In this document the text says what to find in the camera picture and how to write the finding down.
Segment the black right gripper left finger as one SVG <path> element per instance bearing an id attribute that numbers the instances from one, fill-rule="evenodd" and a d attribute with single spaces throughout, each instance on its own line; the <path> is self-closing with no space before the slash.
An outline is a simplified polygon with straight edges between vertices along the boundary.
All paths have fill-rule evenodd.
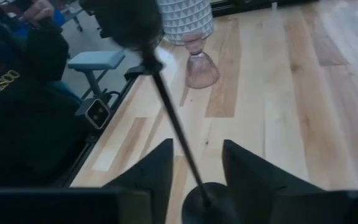
<path id="1" fill-rule="evenodd" d="M 0 223 L 165 223 L 173 141 L 102 187 L 0 189 Z"/>

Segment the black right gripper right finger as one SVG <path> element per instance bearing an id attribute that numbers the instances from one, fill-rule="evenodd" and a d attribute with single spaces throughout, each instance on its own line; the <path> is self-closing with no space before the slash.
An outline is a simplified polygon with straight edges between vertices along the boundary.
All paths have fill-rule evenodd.
<path id="1" fill-rule="evenodd" d="M 222 159 L 242 223 L 358 223 L 358 190 L 323 190 L 228 139 Z"/>

